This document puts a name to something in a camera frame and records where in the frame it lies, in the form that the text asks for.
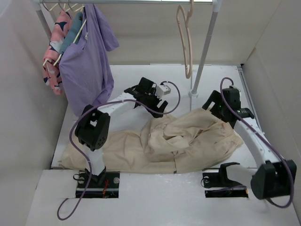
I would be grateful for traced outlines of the beige trousers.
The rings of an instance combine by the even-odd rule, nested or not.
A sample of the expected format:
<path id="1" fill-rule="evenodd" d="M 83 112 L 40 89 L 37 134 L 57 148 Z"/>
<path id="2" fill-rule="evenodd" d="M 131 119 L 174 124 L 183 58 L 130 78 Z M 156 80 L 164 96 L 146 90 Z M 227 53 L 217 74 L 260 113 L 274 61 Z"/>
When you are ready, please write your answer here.
<path id="1" fill-rule="evenodd" d="M 102 159 L 108 171 L 182 174 L 223 162 L 242 144 L 229 123 L 199 108 L 149 120 L 141 130 L 111 132 Z"/>

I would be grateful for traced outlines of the beige plastic hanger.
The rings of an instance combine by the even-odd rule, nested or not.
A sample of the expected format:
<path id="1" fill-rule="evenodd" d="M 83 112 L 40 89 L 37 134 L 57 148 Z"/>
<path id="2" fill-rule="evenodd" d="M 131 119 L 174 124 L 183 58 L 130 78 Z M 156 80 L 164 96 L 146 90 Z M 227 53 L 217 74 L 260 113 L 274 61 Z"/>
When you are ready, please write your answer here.
<path id="1" fill-rule="evenodd" d="M 194 0 L 190 0 L 190 10 L 186 12 L 184 8 L 179 5 L 176 11 L 176 22 L 181 38 L 185 77 L 189 79 L 192 76 L 193 54 L 192 42 L 189 28 L 189 21 L 194 11 Z"/>

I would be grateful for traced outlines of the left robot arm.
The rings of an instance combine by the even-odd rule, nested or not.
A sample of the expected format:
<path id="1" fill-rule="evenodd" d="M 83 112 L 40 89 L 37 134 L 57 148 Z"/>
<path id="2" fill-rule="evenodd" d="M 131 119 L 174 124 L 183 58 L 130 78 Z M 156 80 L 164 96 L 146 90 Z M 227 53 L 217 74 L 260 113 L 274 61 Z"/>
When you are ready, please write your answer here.
<path id="1" fill-rule="evenodd" d="M 127 88 L 116 99 L 99 106 L 87 105 L 76 125 L 75 136 L 81 145 L 92 152 L 106 142 L 112 117 L 143 106 L 154 118 L 162 117 L 168 105 L 162 97 L 171 89 L 162 82 L 157 85 L 147 78 L 141 78 L 137 85 Z"/>

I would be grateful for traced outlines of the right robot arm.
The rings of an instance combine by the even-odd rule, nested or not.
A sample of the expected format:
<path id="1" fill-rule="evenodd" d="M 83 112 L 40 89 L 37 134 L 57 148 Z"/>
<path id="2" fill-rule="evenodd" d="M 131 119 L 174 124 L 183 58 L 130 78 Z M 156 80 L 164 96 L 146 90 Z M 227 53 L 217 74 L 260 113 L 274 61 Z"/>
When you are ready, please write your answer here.
<path id="1" fill-rule="evenodd" d="M 228 122 L 243 139 L 257 169 L 245 168 L 238 162 L 221 164 L 218 172 L 203 174 L 205 187 L 246 186 L 259 200 L 287 195 L 293 197 L 296 164 L 272 150 L 254 114 L 250 109 L 241 107 L 239 90 L 233 86 L 222 92 L 214 90 L 202 108 L 207 110 L 210 104 L 213 104 L 210 109 L 212 115 Z"/>

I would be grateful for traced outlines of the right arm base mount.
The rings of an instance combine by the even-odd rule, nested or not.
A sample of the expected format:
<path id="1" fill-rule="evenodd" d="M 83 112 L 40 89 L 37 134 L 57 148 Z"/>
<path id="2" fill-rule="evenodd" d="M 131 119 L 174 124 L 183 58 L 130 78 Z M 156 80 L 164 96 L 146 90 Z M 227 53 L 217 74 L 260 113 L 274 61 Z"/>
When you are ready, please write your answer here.
<path id="1" fill-rule="evenodd" d="M 203 172 L 201 185 L 206 198 L 248 198 L 248 190 L 242 184 L 222 179 L 218 172 Z"/>

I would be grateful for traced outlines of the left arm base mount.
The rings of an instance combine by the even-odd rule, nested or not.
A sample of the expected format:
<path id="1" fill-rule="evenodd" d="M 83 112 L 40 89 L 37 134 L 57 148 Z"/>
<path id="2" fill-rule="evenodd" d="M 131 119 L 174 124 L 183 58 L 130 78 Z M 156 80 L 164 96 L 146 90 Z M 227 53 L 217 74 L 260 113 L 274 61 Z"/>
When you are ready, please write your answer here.
<path id="1" fill-rule="evenodd" d="M 75 192 L 76 198 L 80 198 L 84 192 L 84 188 L 88 182 L 89 172 L 79 171 L 73 175 L 73 179 L 77 181 Z M 119 197 L 119 172 L 105 172 L 100 175 L 93 175 L 87 190 L 84 192 L 83 198 L 118 198 Z"/>

